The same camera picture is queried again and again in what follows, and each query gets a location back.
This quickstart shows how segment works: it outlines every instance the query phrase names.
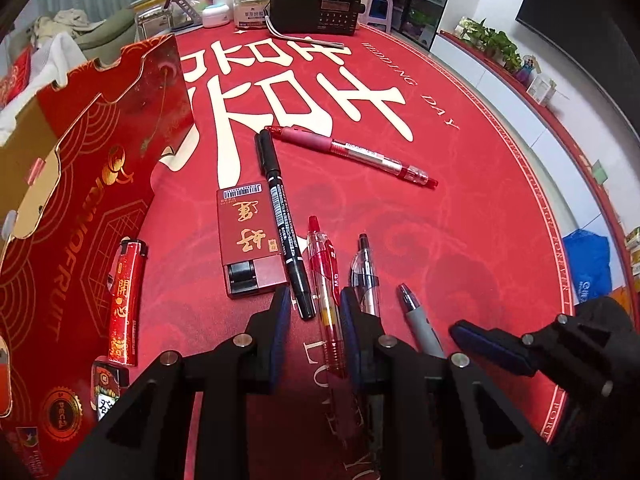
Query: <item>white cloth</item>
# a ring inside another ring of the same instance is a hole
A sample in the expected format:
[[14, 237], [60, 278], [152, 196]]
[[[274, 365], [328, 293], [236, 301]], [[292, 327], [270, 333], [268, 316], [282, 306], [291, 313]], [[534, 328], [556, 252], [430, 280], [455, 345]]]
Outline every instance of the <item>white cloth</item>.
[[60, 10], [53, 19], [49, 16], [40, 16], [33, 23], [31, 44], [36, 48], [41, 48], [47, 40], [61, 32], [66, 32], [72, 38], [77, 38], [81, 34], [100, 27], [104, 21], [90, 22], [84, 10], [79, 9]]
[[82, 50], [66, 32], [56, 35], [35, 52], [31, 56], [31, 75], [27, 88], [0, 111], [0, 146], [4, 146], [15, 130], [15, 118], [20, 110], [38, 90], [54, 80], [59, 86], [65, 86], [66, 73], [85, 62]]

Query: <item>radio display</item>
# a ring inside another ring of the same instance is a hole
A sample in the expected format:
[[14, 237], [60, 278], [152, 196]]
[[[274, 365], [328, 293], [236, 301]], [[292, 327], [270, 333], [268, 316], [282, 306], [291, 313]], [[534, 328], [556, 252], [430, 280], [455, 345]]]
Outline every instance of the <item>radio display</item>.
[[349, 2], [336, 2], [335, 0], [322, 0], [320, 8], [322, 10], [346, 10], [350, 7]]

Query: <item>pink stool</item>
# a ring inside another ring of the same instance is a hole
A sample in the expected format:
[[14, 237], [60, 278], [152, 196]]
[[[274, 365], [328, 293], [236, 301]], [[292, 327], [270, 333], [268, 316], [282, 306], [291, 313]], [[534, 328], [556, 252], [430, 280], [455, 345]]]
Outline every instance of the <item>pink stool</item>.
[[364, 25], [368, 25], [369, 23], [379, 23], [385, 26], [385, 32], [388, 34], [391, 31], [391, 15], [393, 13], [394, 1], [393, 0], [383, 0], [386, 1], [386, 16], [384, 18], [376, 18], [375, 16], [370, 16], [371, 12], [371, 4], [373, 0], [367, 0], [367, 5], [363, 14], [358, 17], [358, 21], [363, 23]]

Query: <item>round seal logo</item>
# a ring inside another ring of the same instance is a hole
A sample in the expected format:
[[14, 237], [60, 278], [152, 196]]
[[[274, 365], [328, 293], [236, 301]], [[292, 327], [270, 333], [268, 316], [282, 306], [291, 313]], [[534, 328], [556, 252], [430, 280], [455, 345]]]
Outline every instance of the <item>round seal logo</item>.
[[42, 420], [49, 436], [59, 442], [76, 436], [82, 423], [80, 400], [68, 388], [55, 388], [42, 405]]

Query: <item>blue plastic bag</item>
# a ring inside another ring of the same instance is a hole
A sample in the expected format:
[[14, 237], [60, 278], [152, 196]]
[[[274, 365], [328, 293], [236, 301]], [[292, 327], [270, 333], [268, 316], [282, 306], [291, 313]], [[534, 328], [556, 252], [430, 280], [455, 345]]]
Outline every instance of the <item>blue plastic bag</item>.
[[609, 240], [596, 233], [576, 229], [562, 241], [579, 302], [609, 294], [611, 292]]

